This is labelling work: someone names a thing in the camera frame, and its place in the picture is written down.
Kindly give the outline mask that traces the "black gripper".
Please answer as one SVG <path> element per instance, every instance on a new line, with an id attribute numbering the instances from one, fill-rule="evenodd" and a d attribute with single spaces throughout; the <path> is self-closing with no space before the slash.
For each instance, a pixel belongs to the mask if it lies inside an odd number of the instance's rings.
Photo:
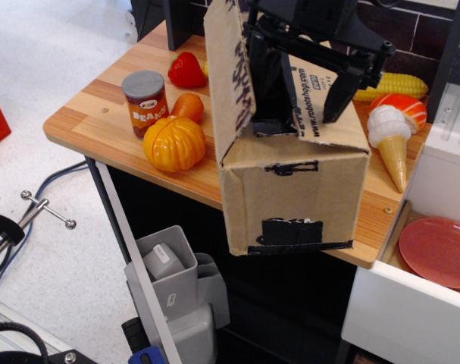
<path id="1" fill-rule="evenodd" d="M 324 103 L 335 123 L 359 89 L 377 87 L 396 47 L 358 16 L 357 1 L 248 1 L 254 121 L 286 121 L 289 99 L 280 52 L 337 74 Z"/>

